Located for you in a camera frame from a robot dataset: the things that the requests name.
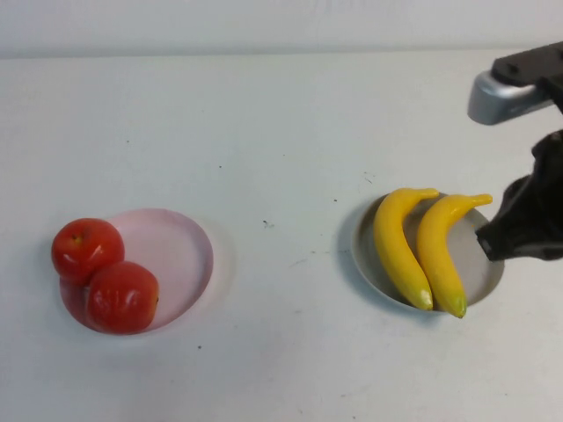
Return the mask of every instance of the table surface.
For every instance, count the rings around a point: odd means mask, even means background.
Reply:
[[[0,420],[559,421],[560,262],[508,262],[457,320],[395,307],[349,253],[394,188],[491,193],[491,217],[530,171],[554,107],[466,115],[508,53],[0,61]],[[50,241],[137,207],[194,218],[212,279],[161,331],[89,331]]]

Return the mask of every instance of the banana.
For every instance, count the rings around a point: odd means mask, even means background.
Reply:
[[[443,197],[424,214],[418,228],[416,249],[432,293],[444,310],[458,318],[465,315],[467,299],[448,252],[448,231],[469,210],[492,201],[493,197],[488,194]]]
[[[373,234],[381,263],[398,291],[416,308],[433,308],[426,275],[406,242],[403,221],[421,201],[437,198],[435,189],[402,188],[389,193],[376,212]]]

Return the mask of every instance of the pink bowl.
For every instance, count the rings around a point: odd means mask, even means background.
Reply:
[[[192,219],[166,209],[142,208],[108,219],[123,237],[125,259],[157,277],[160,296],[149,327],[163,327],[184,314],[200,298],[213,271],[213,248]],[[85,314],[87,290],[59,284],[62,301],[80,323],[95,330]]]

